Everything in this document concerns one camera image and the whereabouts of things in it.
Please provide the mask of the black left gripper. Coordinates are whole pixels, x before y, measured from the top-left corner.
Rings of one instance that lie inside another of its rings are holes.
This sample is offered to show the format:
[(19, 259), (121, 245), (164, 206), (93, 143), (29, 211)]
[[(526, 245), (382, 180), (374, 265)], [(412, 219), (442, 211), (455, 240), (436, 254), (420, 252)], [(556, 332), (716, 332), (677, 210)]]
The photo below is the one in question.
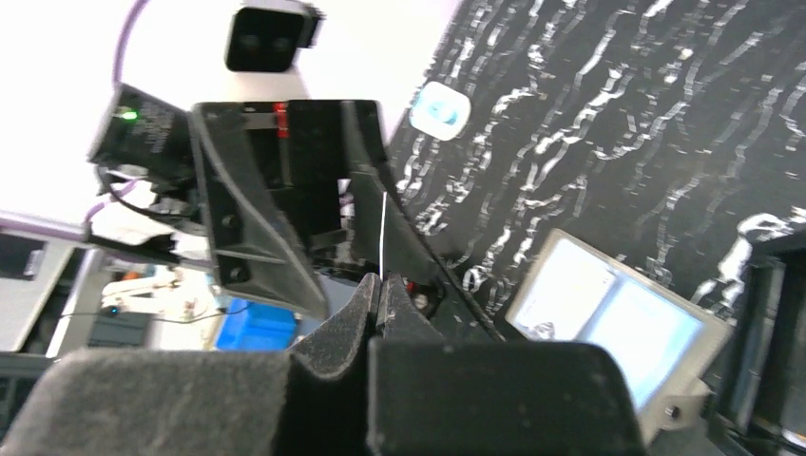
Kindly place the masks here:
[[(375, 101), (195, 104), (189, 128), (213, 272), (227, 294), (327, 318), (315, 271), (376, 271), (383, 191), (385, 273), (439, 281), (393, 184)], [(354, 196), (353, 245), (342, 182)]]

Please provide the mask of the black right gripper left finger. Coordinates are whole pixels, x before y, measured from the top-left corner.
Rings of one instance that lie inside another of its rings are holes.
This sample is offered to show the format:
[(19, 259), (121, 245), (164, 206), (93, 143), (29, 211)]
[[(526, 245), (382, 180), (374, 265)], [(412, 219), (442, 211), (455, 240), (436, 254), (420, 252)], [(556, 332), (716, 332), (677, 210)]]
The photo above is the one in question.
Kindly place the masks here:
[(74, 351), (13, 421), (5, 455), (363, 455), (366, 344), (379, 297), (285, 351)]

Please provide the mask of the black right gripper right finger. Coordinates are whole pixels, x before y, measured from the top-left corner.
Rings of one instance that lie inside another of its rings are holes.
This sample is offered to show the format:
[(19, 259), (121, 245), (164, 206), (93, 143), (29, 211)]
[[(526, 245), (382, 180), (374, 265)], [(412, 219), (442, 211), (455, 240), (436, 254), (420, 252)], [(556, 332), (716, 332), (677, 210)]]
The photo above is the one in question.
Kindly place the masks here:
[(368, 275), (367, 449), (372, 455), (643, 455), (624, 377), (579, 342), (450, 342), (380, 324), (402, 290)]

